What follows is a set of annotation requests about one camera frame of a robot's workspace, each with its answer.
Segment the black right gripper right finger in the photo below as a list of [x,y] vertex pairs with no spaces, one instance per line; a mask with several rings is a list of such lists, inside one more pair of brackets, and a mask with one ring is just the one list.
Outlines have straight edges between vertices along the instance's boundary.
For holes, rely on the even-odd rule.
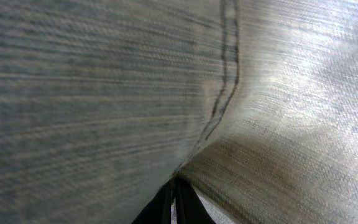
[[183,179],[175,179],[178,224],[215,224],[194,188]]

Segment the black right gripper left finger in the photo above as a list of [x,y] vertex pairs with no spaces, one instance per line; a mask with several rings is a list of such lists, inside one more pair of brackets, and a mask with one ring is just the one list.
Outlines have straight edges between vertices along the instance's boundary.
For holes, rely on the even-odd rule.
[[165,183],[132,224],[171,224],[174,186],[173,180]]

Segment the light blue denim shorts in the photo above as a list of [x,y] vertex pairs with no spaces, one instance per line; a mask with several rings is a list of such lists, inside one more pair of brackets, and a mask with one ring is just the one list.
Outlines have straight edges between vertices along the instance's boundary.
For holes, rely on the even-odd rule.
[[0,1],[0,223],[358,223],[358,1]]

